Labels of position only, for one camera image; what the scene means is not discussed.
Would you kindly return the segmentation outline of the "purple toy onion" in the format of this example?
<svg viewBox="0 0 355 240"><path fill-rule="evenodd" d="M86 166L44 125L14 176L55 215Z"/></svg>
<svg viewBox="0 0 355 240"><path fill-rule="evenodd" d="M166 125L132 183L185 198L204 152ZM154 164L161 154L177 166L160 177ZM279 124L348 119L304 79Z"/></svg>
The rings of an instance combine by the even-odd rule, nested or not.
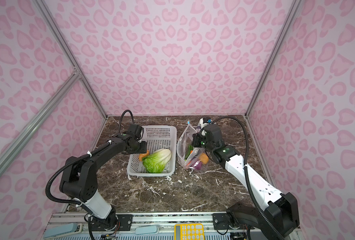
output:
<svg viewBox="0 0 355 240"><path fill-rule="evenodd" d="M201 161L197 161L193 164L193 169L196 171L200 171L202 169L203 163Z"/></svg>

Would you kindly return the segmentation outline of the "green toy pepper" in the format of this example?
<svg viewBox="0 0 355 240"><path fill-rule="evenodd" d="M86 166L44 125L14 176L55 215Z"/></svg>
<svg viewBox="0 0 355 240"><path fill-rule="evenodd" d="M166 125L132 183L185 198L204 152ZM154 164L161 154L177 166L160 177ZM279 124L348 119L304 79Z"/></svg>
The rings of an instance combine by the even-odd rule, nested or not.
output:
<svg viewBox="0 0 355 240"><path fill-rule="evenodd" d="M189 144L187 147L186 153L185 153L185 160L187 160L189 158L189 156L193 152L193 150L194 150L194 147L191 144Z"/></svg>

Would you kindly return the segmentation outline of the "white perforated plastic basket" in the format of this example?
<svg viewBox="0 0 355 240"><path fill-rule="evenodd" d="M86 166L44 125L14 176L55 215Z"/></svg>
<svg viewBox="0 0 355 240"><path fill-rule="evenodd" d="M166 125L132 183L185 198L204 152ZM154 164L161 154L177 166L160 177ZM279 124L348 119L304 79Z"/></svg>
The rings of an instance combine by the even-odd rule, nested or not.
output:
<svg viewBox="0 0 355 240"><path fill-rule="evenodd" d="M171 158L164 166L161 173L149 173L143 163L138 159L138 154L130 155L127 174L137 177L167 177L171 176L175 171L176 159L176 127L173 126L143 126L142 141L147 142L147 150L150 154L161 150L169 149Z"/></svg>

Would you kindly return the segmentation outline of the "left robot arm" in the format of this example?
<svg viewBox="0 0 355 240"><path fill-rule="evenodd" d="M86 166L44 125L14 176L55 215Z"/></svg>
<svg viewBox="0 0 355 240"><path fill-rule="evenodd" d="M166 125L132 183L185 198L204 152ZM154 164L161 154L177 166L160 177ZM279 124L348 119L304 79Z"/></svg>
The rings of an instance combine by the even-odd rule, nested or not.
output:
<svg viewBox="0 0 355 240"><path fill-rule="evenodd" d="M141 141L142 135L143 127L131 124L127 131L112 136L105 145L87 153L83 160L67 159L59 190L88 212L92 227L112 230L117 224L114 207L98 192L98 170L118 154L146 153L147 143Z"/></svg>

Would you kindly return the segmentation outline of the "yellow toy potato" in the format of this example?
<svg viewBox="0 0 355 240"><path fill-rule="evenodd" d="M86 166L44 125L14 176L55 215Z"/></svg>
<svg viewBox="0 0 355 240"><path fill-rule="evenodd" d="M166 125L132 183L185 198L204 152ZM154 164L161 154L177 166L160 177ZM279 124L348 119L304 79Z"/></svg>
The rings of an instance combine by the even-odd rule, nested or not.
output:
<svg viewBox="0 0 355 240"><path fill-rule="evenodd" d="M203 165L206 165L208 162L209 162L209 157L206 153L202 153L200 156L199 156L199 160L200 162L203 164Z"/></svg>
<svg viewBox="0 0 355 240"><path fill-rule="evenodd" d="M138 159L139 159L139 161L142 162L142 160L143 160L144 158L146 158L147 156L149 156L149 150L147 150L146 153L139 154Z"/></svg>

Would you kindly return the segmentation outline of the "clear zip top bag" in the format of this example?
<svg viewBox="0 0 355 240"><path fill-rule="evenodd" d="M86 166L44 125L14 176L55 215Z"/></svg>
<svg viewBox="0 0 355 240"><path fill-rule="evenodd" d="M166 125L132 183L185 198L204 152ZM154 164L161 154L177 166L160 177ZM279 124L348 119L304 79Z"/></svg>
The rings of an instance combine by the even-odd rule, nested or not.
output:
<svg viewBox="0 0 355 240"><path fill-rule="evenodd" d="M210 118L200 119L196 127L192 126L188 121L188 125L180 136L177 145L176 153L179 164L185 169L204 173L208 168L209 157L203 148L195 148L193 146L193 134L199 133L201 128L208 125Z"/></svg>

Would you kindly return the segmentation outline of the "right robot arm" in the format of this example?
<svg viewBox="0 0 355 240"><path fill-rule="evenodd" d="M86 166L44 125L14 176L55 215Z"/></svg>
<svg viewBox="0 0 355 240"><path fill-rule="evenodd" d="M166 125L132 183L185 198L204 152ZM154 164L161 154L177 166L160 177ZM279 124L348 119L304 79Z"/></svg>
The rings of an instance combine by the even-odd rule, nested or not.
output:
<svg viewBox="0 0 355 240"><path fill-rule="evenodd" d="M268 183L242 155L227 145L216 124L206 124L193 135L194 147L207 151L214 163L232 174L248 190L253 207L234 204L227 209L227 223L231 228L254 227L268 240L283 240L299 227L300 218L296 197Z"/></svg>

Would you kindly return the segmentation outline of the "green white toy cabbage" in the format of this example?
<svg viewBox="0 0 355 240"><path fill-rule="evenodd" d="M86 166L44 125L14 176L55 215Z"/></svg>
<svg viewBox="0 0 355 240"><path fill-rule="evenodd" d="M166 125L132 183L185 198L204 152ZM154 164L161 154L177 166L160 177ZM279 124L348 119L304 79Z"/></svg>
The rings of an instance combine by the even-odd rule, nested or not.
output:
<svg viewBox="0 0 355 240"><path fill-rule="evenodd" d="M142 158L142 164L148 173L159 174L163 172L170 159L171 151L169 149L160 149Z"/></svg>

